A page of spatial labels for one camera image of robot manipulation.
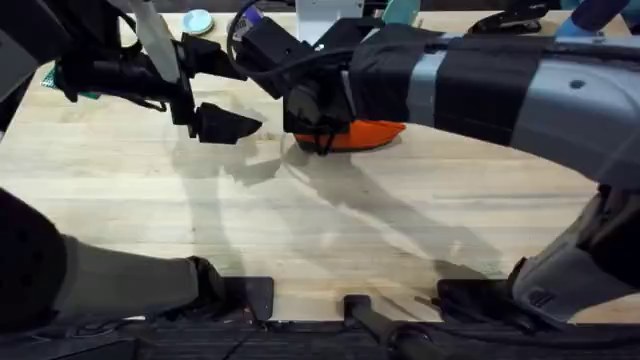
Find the metal bracket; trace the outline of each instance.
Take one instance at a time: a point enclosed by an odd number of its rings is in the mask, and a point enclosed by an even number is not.
[[[296,0],[298,40],[314,44],[343,17],[362,17],[364,0]]]

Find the black cable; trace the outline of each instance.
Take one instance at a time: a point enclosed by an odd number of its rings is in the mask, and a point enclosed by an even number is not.
[[[282,329],[275,329],[273,327],[270,327],[268,324],[268,322],[254,322],[254,324],[256,325],[255,331],[250,332],[249,334],[247,334],[245,337],[243,337],[242,339],[240,339],[240,341],[238,341],[236,344],[234,344],[225,354],[222,358],[220,358],[220,360],[229,360],[231,358],[231,356],[233,356],[240,348],[242,348],[242,346],[244,344],[246,344],[247,341],[249,341],[255,334],[257,334],[258,332],[260,332],[260,330],[264,330],[266,332],[279,332],[279,331],[283,331]],[[342,329],[338,330],[338,331],[304,331],[304,332],[291,332],[289,334],[299,334],[299,335],[309,335],[309,334],[323,334],[323,335],[327,335],[327,338],[329,337],[333,337],[333,336],[339,336],[345,333],[348,333],[350,330],[353,330],[353,327],[351,326],[344,326]],[[308,344],[313,344],[314,341],[316,339],[312,339]]]
[[[229,349],[229,351],[227,351],[224,354],[224,356],[222,358],[220,358],[220,360],[229,360],[231,358],[231,356],[233,356],[233,354],[235,354],[236,351],[238,351],[242,347],[242,345],[244,345],[247,341],[249,341],[249,339],[251,339],[251,337],[253,337],[255,334],[257,334],[259,331],[260,331],[260,328],[256,327],[256,329],[254,331],[251,331],[245,337],[240,339],[240,341],[238,341],[235,345],[233,345]]]

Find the white object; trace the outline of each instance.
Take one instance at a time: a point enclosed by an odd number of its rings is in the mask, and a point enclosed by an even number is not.
[[[180,70],[171,33],[151,1],[129,0],[136,14],[136,35],[165,81],[178,82]]]
[[[298,40],[314,44],[343,17],[362,17],[364,0],[296,0]]]
[[[213,17],[208,11],[191,10],[182,18],[184,31],[191,35],[202,35],[213,28]]]

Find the wooden table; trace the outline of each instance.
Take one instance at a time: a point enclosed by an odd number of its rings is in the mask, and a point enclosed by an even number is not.
[[[462,32],[488,14],[421,19]],[[545,32],[566,16],[551,13]],[[273,17],[294,30],[293,14]],[[177,36],[181,15],[166,19]],[[207,38],[224,42],[229,19],[216,16]],[[620,19],[607,32],[628,34]],[[414,297],[432,296],[441,278],[506,277],[595,191],[547,161],[421,127],[381,151],[307,155],[255,84],[203,75],[193,88],[198,101],[265,126],[235,147],[203,145],[169,114],[106,96],[74,105],[34,82],[0,146],[1,185],[87,243],[272,276],[275,318],[297,320],[339,319],[351,293],[394,318],[438,319]],[[578,320],[638,322],[639,308],[631,297]]]

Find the orange cloth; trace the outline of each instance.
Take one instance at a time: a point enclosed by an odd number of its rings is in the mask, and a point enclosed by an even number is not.
[[[406,129],[404,124],[391,121],[356,120],[351,123],[348,133],[336,135],[331,151],[344,152],[375,149],[393,141],[404,129]],[[296,134],[295,137],[298,142],[315,143],[313,135]],[[326,146],[328,139],[328,135],[320,136],[320,145]]]

